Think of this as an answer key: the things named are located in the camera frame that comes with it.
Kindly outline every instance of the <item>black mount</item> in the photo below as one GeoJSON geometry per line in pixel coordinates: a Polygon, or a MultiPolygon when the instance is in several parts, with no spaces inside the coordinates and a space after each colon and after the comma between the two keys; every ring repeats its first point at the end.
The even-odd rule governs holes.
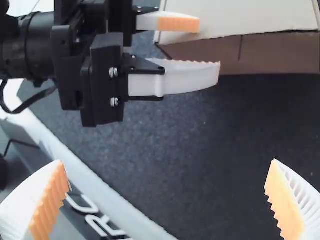
{"type": "Polygon", "coordinates": [[[18,18],[0,11],[0,78],[36,88],[54,79],[62,109],[80,111],[84,127],[122,122],[125,102],[162,100],[129,97],[129,74],[165,69],[124,52],[141,32],[137,16],[154,11],[132,0],[55,0],[54,12],[18,18]]]}

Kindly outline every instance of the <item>black cable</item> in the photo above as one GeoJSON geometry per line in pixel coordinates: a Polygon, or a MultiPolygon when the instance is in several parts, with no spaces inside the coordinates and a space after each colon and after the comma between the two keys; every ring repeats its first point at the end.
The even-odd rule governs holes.
{"type": "Polygon", "coordinates": [[[48,97],[49,95],[53,94],[55,92],[55,90],[57,90],[57,86],[54,85],[46,90],[43,90],[37,94],[35,94],[34,96],[30,97],[28,100],[26,100],[25,102],[23,102],[17,109],[11,111],[4,100],[4,90],[5,87],[8,83],[8,79],[4,79],[1,83],[0,86],[0,106],[1,108],[7,113],[7,114],[20,114],[22,113],[24,110],[26,110],[27,108],[29,108],[31,105],[35,104],[36,102],[48,97]]]}

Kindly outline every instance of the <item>orange foam pad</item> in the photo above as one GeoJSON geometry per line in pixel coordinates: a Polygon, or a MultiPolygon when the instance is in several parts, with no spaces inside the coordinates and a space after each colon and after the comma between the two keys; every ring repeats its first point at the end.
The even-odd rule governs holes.
{"type": "Polygon", "coordinates": [[[197,18],[162,16],[158,22],[158,30],[163,32],[198,33],[199,28],[200,20],[197,18]]]}
{"type": "Polygon", "coordinates": [[[292,189],[276,161],[272,161],[265,183],[265,195],[272,204],[274,218],[278,220],[280,236],[285,240],[299,240],[305,229],[299,205],[292,195],[292,189]]]}
{"type": "Polygon", "coordinates": [[[57,222],[59,209],[69,192],[69,181],[62,162],[53,172],[29,225],[34,240],[48,240],[57,222]]]}

